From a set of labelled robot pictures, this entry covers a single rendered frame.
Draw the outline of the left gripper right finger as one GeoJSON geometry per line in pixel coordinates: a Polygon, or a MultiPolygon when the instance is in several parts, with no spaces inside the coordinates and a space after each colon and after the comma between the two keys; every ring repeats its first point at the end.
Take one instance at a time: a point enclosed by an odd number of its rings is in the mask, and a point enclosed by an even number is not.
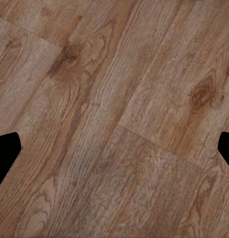
{"type": "Polygon", "coordinates": [[[218,151],[229,165],[229,133],[222,132],[219,138],[218,151]]]}

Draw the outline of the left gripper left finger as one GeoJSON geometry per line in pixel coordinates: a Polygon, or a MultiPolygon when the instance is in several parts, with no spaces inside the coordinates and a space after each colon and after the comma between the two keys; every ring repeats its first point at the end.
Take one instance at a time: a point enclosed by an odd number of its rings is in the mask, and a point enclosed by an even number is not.
{"type": "Polygon", "coordinates": [[[0,136],[0,185],[21,151],[17,132],[0,136]]]}

